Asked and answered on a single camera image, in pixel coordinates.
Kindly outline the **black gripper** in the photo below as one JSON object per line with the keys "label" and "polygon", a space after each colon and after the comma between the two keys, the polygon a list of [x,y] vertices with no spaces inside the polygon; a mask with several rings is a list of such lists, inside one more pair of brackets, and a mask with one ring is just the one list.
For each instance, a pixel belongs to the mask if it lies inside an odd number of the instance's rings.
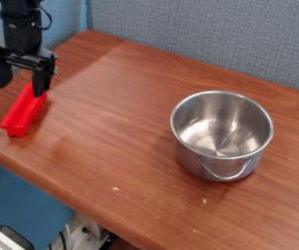
{"label": "black gripper", "polygon": [[49,89],[57,56],[43,46],[41,16],[3,16],[4,38],[0,39],[0,88],[13,80],[12,65],[33,70],[33,96]]}

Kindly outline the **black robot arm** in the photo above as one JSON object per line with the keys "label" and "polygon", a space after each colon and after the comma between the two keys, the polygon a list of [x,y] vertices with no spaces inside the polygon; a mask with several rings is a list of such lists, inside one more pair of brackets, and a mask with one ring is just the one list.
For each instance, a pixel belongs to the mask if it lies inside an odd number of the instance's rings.
{"label": "black robot arm", "polygon": [[4,39],[0,42],[0,88],[13,80],[13,67],[32,72],[32,93],[41,97],[51,86],[57,55],[43,45],[53,18],[43,0],[0,0]]}

